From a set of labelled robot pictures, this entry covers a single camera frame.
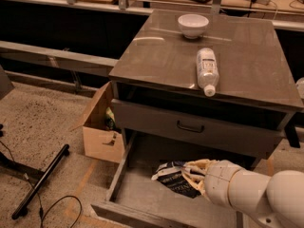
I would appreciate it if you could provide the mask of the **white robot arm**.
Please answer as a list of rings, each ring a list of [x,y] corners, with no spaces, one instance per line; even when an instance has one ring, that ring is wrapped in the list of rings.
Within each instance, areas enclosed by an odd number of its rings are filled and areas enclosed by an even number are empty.
[[[182,176],[207,200],[247,215],[263,228],[304,228],[304,173],[272,176],[230,161],[190,161]]]

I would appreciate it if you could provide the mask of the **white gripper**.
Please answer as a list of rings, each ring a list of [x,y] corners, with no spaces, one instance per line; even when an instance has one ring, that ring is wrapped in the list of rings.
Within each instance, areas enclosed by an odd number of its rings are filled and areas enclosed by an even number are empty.
[[[241,166],[227,160],[209,159],[189,161],[186,166],[197,173],[206,174],[204,177],[186,172],[181,173],[194,189],[204,197],[207,196],[213,204],[234,209],[229,198],[229,188],[233,176],[242,170]]]

